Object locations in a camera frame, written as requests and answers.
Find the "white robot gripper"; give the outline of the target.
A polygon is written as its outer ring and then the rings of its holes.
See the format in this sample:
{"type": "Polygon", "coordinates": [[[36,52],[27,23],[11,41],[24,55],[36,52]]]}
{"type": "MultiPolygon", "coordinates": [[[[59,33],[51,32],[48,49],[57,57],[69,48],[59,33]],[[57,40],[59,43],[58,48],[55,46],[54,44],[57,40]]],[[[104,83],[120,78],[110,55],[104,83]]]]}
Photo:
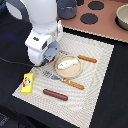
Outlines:
{"type": "Polygon", "coordinates": [[[62,36],[62,31],[45,35],[31,30],[25,41],[25,45],[28,47],[29,60],[36,66],[50,62],[61,49],[58,41],[62,36]]]}

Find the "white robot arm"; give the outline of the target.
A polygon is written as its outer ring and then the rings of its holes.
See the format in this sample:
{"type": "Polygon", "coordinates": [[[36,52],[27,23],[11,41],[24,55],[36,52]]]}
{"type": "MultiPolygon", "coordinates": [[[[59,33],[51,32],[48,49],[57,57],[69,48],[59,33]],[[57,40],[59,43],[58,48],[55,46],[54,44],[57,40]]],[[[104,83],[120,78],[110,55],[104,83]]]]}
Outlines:
{"type": "Polygon", "coordinates": [[[25,41],[29,60],[35,66],[49,63],[60,50],[63,36],[57,20],[56,0],[5,0],[8,11],[19,20],[30,22],[32,29],[25,41]]]}

